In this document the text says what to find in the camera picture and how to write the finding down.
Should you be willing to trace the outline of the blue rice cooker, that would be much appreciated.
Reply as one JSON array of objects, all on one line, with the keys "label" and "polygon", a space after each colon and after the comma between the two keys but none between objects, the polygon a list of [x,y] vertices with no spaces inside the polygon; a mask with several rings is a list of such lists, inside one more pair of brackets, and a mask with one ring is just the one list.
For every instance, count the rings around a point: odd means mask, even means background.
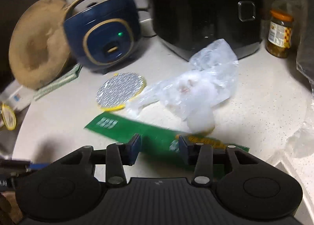
[{"label": "blue rice cooker", "polygon": [[76,0],[66,10],[63,29],[71,54],[91,71],[107,70],[124,61],[142,38],[134,0],[106,0],[75,13],[85,0]]}]

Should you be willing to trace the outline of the white soap box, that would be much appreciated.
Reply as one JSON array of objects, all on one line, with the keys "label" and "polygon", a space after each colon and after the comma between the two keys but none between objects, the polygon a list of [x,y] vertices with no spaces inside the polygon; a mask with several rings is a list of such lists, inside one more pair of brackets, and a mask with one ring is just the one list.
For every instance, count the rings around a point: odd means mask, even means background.
[{"label": "white soap box", "polygon": [[14,111],[22,111],[31,104],[34,95],[34,90],[14,80],[1,92],[1,102],[10,106]]}]

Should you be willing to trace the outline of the round wooden cutting board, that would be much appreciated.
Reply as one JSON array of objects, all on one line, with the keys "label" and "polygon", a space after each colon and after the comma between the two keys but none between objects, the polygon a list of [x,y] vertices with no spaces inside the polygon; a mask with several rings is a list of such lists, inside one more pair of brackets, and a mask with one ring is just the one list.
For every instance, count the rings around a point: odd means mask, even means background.
[{"label": "round wooden cutting board", "polygon": [[8,58],[17,82],[37,90],[55,80],[71,61],[63,29],[67,2],[39,0],[18,20]]}]

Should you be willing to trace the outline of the clear plastic bag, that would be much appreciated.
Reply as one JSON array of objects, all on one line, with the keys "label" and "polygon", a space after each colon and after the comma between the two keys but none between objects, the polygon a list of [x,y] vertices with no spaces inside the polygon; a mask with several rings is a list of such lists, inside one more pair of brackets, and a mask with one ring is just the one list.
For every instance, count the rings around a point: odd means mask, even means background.
[{"label": "clear plastic bag", "polygon": [[218,39],[194,54],[192,70],[149,85],[126,102],[131,115],[160,102],[187,123],[191,133],[207,135],[215,128],[213,109],[236,91],[238,58],[225,39]]}]

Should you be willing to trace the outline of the orange lid pickle jar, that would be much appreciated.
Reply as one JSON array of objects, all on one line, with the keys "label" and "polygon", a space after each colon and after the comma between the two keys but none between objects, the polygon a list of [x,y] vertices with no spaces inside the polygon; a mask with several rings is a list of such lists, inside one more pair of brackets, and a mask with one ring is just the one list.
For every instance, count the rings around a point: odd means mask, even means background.
[{"label": "orange lid pickle jar", "polygon": [[270,14],[266,49],[272,56],[287,58],[291,49],[294,18],[278,9],[271,9]]}]

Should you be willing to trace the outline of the round foil yellow lid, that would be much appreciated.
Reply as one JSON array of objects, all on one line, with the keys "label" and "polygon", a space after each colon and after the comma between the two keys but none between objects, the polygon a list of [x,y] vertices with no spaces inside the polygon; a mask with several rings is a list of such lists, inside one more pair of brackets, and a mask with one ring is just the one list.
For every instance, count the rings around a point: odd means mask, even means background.
[{"label": "round foil yellow lid", "polygon": [[118,111],[125,108],[126,102],[139,95],[145,87],[146,80],[142,75],[117,73],[99,88],[97,105],[106,112]]}]

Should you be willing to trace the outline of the green noodle package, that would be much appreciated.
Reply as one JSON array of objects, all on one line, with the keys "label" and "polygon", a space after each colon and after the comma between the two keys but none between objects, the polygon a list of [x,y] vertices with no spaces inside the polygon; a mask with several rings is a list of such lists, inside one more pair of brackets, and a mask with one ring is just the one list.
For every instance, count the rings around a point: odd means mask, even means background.
[{"label": "green noodle package", "polygon": [[103,135],[107,138],[126,144],[135,134],[141,136],[141,152],[148,157],[173,164],[178,167],[188,167],[179,154],[179,136],[186,137],[193,144],[197,142],[212,146],[214,149],[226,149],[227,144],[215,138],[192,135],[186,132],[175,131],[151,124],[141,123],[104,112],[95,117],[86,126],[86,129]]}]

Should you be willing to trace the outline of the yellow rim sink strainer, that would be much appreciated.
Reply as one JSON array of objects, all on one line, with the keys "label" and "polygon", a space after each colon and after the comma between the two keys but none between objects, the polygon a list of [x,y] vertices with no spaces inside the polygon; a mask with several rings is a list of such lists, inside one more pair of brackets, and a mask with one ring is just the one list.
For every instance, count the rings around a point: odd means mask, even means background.
[{"label": "yellow rim sink strainer", "polygon": [[4,103],[1,103],[1,128],[6,127],[9,131],[16,128],[17,120],[14,110]]}]

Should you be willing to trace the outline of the foil covered stove panel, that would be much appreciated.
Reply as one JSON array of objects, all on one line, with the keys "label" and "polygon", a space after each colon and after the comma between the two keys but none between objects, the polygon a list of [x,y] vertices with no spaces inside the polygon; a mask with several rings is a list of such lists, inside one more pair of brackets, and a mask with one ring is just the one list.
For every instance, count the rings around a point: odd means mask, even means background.
[{"label": "foil covered stove panel", "polygon": [[313,0],[299,0],[301,6],[300,43],[297,53],[297,69],[313,85]]}]

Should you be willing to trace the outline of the black rice cooker open lid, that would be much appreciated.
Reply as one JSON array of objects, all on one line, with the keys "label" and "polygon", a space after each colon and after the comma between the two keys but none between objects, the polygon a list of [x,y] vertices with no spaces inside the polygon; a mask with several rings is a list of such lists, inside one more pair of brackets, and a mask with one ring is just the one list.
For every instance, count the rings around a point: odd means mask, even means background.
[{"label": "black rice cooker open lid", "polygon": [[149,0],[149,5],[154,32],[185,60],[218,39],[239,59],[260,47],[263,0]]}]

